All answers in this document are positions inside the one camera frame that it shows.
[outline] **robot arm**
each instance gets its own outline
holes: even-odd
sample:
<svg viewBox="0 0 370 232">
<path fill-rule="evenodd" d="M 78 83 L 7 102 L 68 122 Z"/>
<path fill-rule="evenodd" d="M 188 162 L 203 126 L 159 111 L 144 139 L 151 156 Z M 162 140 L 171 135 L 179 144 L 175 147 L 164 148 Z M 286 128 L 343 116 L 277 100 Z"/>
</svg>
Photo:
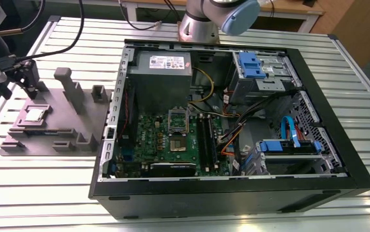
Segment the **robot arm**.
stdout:
<svg viewBox="0 0 370 232">
<path fill-rule="evenodd" d="M 257 20 L 269 0 L 190 0 L 179 36 L 186 42 L 216 43 L 218 27 L 231 36 L 242 34 Z"/>
</svg>

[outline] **green motherboard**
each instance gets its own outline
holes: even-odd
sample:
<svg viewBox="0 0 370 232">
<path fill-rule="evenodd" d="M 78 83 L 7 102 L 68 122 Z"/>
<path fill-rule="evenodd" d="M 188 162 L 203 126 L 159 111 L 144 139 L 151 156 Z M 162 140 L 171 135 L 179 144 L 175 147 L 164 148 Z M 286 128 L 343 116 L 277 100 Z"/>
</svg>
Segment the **green motherboard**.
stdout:
<svg viewBox="0 0 370 232">
<path fill-rule="evenodd" d="M 195 176 L 230 175 L 227 158 L 220 159 L 220 161 L 215 158 L 214 167 L 211 168 L 203 166 L 203 159 L 206 160 L 206 157 L 202 158 L 200 156 L 206 155 L 199 153 L 200 138 L 198 137 L 198 132 L 200 133 L 198 120 L 200 117 L 206 118 L 202 115 L 187 116 L 187 114 L 183 114 L 183 116 L 175 115 L 171 118 L 168 115 L 140 115 L 136 146 L 130 161 L 136 164 L 155 162 L 192 163 L 196 165 Z M 172 133 L 170 131 L 172 127 L 183 127 L 187 133 Z M 210 118 L 210 127 L 216 139 L 223 134 L 219 117 Z M 136 168 L 131 168 L 124 173 L 127 177 L 142 177 Z"/>
</svg>

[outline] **label sticker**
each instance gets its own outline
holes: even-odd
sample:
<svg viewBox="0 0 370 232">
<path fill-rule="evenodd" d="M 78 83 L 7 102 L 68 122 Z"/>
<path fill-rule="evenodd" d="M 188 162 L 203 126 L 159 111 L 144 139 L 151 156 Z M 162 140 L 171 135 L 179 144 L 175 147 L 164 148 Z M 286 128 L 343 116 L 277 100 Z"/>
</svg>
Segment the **label sticker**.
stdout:
<svg viewBox="0 0 370 232">
<path fill-rule="evenodd" d="M 230 96 L 223 95 L 223 103 L 229 104 L 230 103 Z"/>
<path fill-rule="evenodd" d="M 233 162 L 233 166 L 237 168 L 237 170 L 239 170 L 239 163 L 235 159 L 234 159 L 234 162 Z"/>
<path fill-rule="evenodd" d="M 245 145 L 245 147 L 243 147 L 243 152 L 249 152 L 251 150 L 251 147 L 249 146 L 249 145 Z"/>
<path fill-rule="evenodd" d="M 262 67 L 262 71 L 265 71 L 265 72 L 274 72 L 273 68 L 269 68 L 269 67 Z"/>
<path fill-rule="evenodd" d="M 151 56 L 151 69 L 184 69 L 184 57 Z"/>
</svg>

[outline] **aluminum table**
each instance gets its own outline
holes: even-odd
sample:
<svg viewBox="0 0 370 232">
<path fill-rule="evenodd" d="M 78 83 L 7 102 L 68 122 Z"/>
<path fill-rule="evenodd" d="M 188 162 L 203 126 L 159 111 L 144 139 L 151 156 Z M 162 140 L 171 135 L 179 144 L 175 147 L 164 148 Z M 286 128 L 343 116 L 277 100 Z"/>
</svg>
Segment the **aluminum table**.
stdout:
<svg viewBox="0 0 370 232">
<path fill-rule="evenodd" d="M 78 18 L 50 21 L 30 54 L 56 51 L 76 36 Z M 87 19 L 76 47 L 38 59 L 48 87 L 56 67 L 74 70 L 83 88 L 114 89 L 124 39 L 176 40 L 176 25 L 138 31 L 124 21 Z M 343 46 L 326 35 L 250 30 L 238 37 L 220 34 L 223 44 L 299 49 L 370 172 L 370 81 Z M 0 99 L 0 143 L 24 105 L 26 94 L 14 85 L 11 100 Z M 87 198 L 94 157 L 0 156 L 0 230 L 42 231 L 370 231 L 370 191 L 335 200 L 305 213 L 176 219 L 115 220 Z"/>
</svg>

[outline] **power cable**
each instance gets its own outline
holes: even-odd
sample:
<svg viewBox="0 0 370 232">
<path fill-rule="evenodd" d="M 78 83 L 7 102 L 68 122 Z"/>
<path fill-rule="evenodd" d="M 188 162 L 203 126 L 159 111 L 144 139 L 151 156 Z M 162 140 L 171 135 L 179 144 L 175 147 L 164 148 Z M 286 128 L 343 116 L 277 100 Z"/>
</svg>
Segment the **power cable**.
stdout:
<svg viewBox="0 0 370 232">
<path fill-rule="evenodd" d="M 162 21 L 158 21 L 158 22 L 155 22 L 155 24 L 151 25 L 150 27 L 138 28 L 138 27 L 131 23 L 131 21 L 128 21 L 128 18 L 127 18 L 126 14 L 124 14 L 124 11 L 123 11 L 122 3 L 123 3 L 123 1 L 119 0 L 120 12 L 122 12 L 123 18 L 124 18 L 126 22 L 128 23 L 128 25 L 131 25 L 131 27 L 132 27 L 134 29 L 136 29 L 136 30 L 148 30 L 148 29 L 151 29 L 151 28 L 154 28 L 154 27 L 158 27 L 158 26 L 162 24 Z"/>
<path fill-rule="evenodd" d="M 64 53 L 70 49 L 74 48 L 74 46 L 76 45 L 76 43 L 79 41 L 79 38 L 80 38 L 80 35 L 82 35 L 82 32 L 83 32 L 83 28 L 84 28 L 84 7 L 83 7 L 83 0 L 79 0 L 79 8 L 80 8 L 80 28 L 79 28 L 78 35 L 76 35 L 75 40 L 71 43 L 71 45 L 67 48 L 64 48 L 64 49 L 62 49 L 59 51 L 55 51 L 55 52 L 47 52 L 47 53 L 36 54 L 36 55 L 32 55 L 32 56 L 27 56 L 27 57 L 19 57 L 19 58 L 15 59 L 16 62 L 20 62 L 20 61 L 24 61 L 24 60 L 28 60 L 28 59 L 35 59 L 35 58 L 46 57 L 46 56 L 51 56 L 51 55 L 55 55 L 55 54 L 60 54 L 60 53 Z"/>
</svg>

